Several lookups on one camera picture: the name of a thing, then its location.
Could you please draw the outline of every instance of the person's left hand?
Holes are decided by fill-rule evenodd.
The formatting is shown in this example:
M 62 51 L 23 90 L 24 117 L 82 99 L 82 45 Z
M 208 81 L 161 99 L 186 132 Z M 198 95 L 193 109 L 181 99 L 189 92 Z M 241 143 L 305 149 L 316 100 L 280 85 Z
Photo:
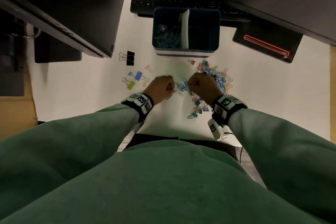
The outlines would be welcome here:
M 171 75 L 156 77 L 142 92 L 149 95 L 154 105 L 161 103 L 174 92 L 175 82 Z

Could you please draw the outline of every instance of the desk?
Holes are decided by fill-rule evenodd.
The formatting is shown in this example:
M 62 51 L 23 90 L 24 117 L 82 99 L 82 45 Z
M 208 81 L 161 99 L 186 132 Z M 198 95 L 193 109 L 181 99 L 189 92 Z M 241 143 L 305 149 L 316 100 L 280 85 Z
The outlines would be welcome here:
M 138 70 L 153 80 L 172 75 L 176 82 L 194 72 L 188 58 L 160 57 L 152 47 L 153 19 L 130 13 L 131 0 L 125 0 L 120 18 L 115 52 L 111 59 L 83 54 L 80 62 L 36 64 L 33 41 L 28 43 L 37 117 L 42 121 L 95 112 L 120 103 L 133 92 L 142 91 L 142 83 L 126 89 L 122 78 Z M 330 139 L 329 46 L 304 36 L 292 64 L 281 62 L 232 41 L 235 29 L 220 28 L 219 49 L 207 60 L 218 70 L 228 68 L 233 78 L 229 94 L 243 100 L 249 108 L 289 120 L 321 137 Z M 119 61 L 120 52 L 135 52 L 135 65 Z M 192 58 L 196 64 L 203 61 Z M 150 65 L 153 73 L 144 67 Z M 141 128 L 141 133 L 179 136 L 185 139 L 212 139 L 207 126 L 211 114 L 188 120 L 194 104 L 190 96 L 174 94 L 156 106 Z

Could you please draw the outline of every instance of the wristband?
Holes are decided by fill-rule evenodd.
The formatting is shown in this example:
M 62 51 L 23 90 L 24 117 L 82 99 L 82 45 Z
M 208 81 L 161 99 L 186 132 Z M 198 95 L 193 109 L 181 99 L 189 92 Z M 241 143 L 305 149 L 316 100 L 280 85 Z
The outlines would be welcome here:
M 135 109 L 139 113 L 139 123 L 144 122 L 154 106 L 152 98 L 143 93 L 134 93 L 121 103 Z
M 228 125 L 231 115 L 240 109 L 247 108 L 247 106 L 234 96 L 224 95 L 220 96 L 212 103 L 213 114 L 212 118 L 222 128 Z

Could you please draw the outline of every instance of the green sleeve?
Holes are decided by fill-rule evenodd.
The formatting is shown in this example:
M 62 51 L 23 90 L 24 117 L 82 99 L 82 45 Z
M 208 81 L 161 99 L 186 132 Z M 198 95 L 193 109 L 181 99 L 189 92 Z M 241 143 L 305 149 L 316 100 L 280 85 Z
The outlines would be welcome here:
M 137 111 L 116 104 L 2 141 L 0 220 L 111 157 L 138 119 Z
M 229 128 L 267 189 L 326 221 L 336 219 L 336 145 L 289 121 L 241 109 Z

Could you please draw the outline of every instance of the hand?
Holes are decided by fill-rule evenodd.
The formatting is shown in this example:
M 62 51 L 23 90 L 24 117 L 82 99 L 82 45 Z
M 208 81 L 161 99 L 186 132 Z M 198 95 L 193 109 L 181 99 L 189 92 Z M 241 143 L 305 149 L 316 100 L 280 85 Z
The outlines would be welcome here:
M 156 77 L 142 92 L 149 95 L 154 105 L 161 103 L 174 92 L 175 82 L 171 75 Z
M 195 92 L 208 105 L 212 105 L 216 98 L 223 95 L 215 78 L 208 74 L 195 73 L 188 84 L 189 90 Z

